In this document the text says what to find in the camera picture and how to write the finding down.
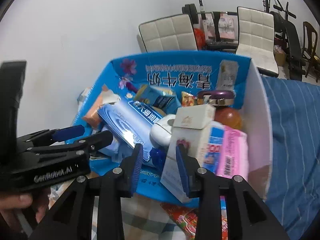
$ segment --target floor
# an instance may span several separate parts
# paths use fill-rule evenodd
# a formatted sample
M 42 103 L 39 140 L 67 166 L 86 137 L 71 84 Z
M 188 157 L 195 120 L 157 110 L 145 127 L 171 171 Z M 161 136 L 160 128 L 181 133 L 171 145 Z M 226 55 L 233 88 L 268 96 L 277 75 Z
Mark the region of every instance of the floor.
M 279 76 L 278 78 L 282 79 L 289 79 L 289 69 L 288 69 L 288 63 L 286 63 L 283 67 L 279 67 Z M 308 77 L 302 76 L 302 82 L 307 82 L 313 85 L 320 86 L 320 79 L 318 80 L 318 83 L 316 83 L 316 75 L 312 71 L 308 74 Z

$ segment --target white chair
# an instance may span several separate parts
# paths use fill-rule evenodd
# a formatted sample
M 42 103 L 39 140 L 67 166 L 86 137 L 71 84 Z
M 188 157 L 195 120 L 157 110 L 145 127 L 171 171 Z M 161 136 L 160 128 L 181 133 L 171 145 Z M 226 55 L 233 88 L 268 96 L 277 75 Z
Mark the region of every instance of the white chair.
M 179 14 L 139 25 L 147 52 L 164 50 L 197 50 L 188 14 Z
M 278 77 L 279 68 L 273 55 L 273 15 L 238 7 L 239 46 L 236 54 L 251 57 L 261 74 Z

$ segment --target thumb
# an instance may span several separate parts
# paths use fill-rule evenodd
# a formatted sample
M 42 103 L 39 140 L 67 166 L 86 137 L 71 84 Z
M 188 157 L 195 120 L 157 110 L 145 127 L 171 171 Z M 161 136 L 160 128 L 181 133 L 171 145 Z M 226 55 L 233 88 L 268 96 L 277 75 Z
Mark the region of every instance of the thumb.
M 27 208 L 31 204 L 31 194 L 9 195 L 0 193 L 0 209 Z

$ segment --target box flap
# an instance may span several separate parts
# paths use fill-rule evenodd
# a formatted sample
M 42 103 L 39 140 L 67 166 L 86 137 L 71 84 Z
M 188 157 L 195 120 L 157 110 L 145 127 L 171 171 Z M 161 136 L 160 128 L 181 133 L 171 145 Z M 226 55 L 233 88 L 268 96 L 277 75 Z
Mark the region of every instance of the box flap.
M 214 119 L 216 108 L 209 104 L 178 108 L 173 127 L 203 129 Z

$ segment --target brown wooden chair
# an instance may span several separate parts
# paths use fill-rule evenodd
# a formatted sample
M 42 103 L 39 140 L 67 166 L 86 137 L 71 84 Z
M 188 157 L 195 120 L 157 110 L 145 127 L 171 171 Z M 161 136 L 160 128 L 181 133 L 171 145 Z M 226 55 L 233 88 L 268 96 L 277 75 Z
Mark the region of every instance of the brown wooden chair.
M 307 29 L 307 38 L 308 38 L 308 47 L 305 47 L 306 43 L 306 32 Z M 315 45 L 312 47 L 312 34 L 316 35 Z M 314 27 L 309 22 L 303 22 L 303 46 L 302 46 L 302 57 L 309 62 L 306 76 L 308 76 L 311 69 L 313 69 L 316 73 L 316 82 L 318 82 L 320 76 L 320 60 L 316 55 L 316 48 L 318 43 L 318 33 L 314 29 Z

